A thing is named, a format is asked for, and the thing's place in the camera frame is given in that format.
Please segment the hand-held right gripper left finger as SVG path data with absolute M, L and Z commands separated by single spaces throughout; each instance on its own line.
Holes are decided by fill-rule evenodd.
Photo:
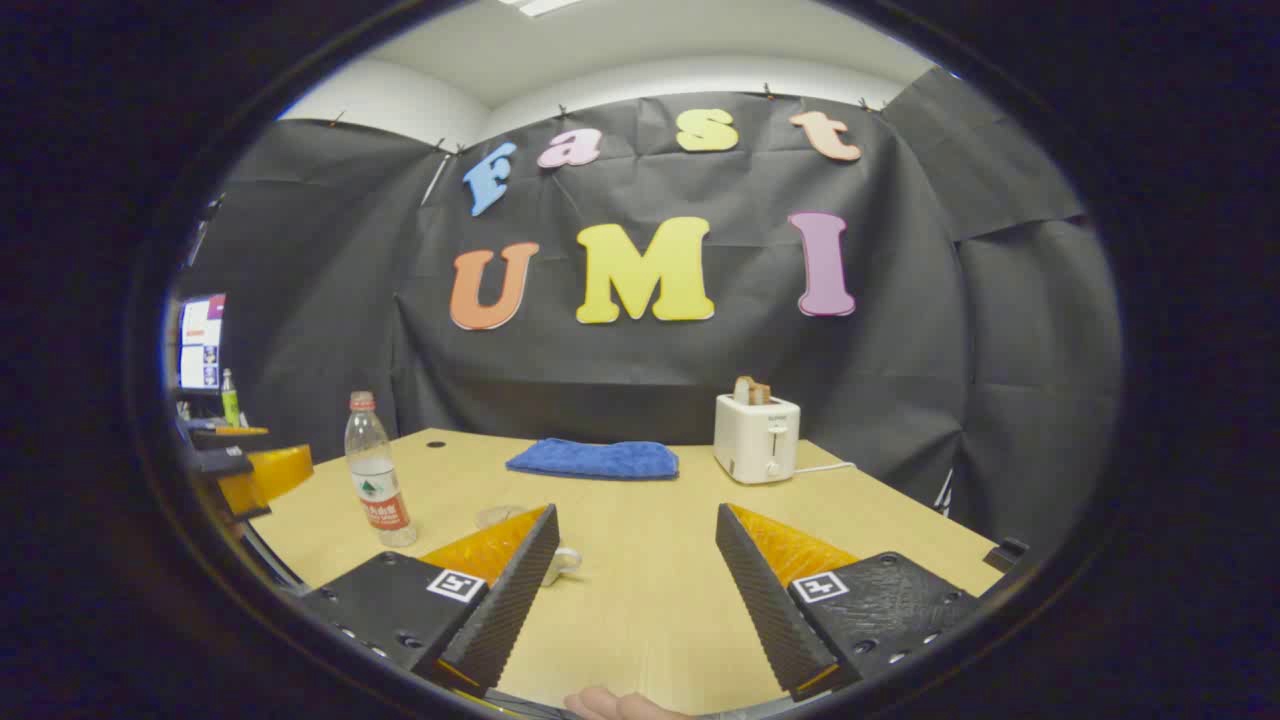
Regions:
M 374 656 L 480 697 L 498 685 L 559 542 L 548 503 L 421 557 L 378 553 L 300 603 Z

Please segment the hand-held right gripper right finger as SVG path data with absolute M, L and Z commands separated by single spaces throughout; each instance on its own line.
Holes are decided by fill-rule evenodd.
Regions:
M 902 553 L 867 559 L 735 503 L 716 543 L 780 687 L 795 701 L 924 653 L 978 602 Z

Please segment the clear plastic water bottle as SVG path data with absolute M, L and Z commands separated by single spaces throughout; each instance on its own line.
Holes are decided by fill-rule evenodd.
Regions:
M 396 474 L 389 437 L 376 415 L 375 397 L 370 391 L 349 395 L 344 452 L 355 493 L 379 541 L 392 548 L 413 544 L 417 530 Z

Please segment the computer monitor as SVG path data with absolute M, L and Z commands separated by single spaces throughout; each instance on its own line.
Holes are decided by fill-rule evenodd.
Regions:
M 180 304 L 178 380 L 187 392 L 221 388 L 221 328 L 225 293 L 187 299 Z

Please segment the white toaster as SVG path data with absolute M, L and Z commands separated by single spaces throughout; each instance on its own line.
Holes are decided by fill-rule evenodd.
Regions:
M 730 478 L 742 486 L 765 486 L 796 471 L 801 409 L 782 398 L 768 404 L 716 397 L 713 451 Z

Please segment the blue folded towel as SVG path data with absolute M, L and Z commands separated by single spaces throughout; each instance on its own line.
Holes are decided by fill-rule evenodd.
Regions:
M 511 471 L 603 480 L 668 480 L 678 475 L 678 456 L 648 441 L 588 445 L 539 439 L 506 462 Z

